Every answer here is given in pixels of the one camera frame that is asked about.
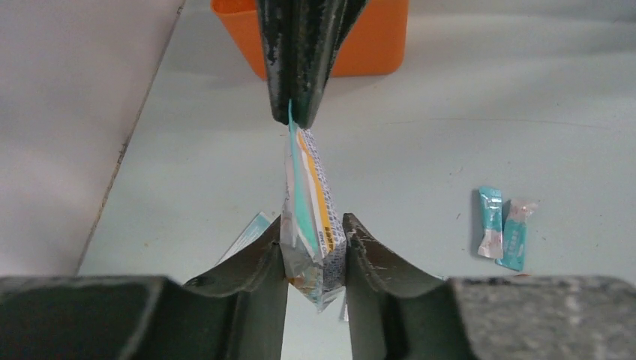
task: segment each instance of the orange container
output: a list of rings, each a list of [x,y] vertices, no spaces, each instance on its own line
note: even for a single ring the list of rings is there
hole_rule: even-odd
[[[266,78],[254,0],[211,0],[212,11],[247,59]],[[356,77],[396,71],[404,60],[409,0],[369,0],[337,55],[331,75]]]

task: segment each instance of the candy wrapper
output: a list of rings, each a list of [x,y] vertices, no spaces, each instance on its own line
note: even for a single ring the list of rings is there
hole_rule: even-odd
[[[289,282],[322,311],[343,289],[347,239],[314,137],[298,127],[291,111],[289,119],[280,249]]]
[[[481,200],[481,220],[484,226],[484,239],[481,240],[477,254],[491,259],[503,258],[501,190],[482,186],[479,188]]]
[[[530,201],[513,199],[503,228],[503,259],[495,263],[520,272],[526,257],[526,221],[537,209]]]

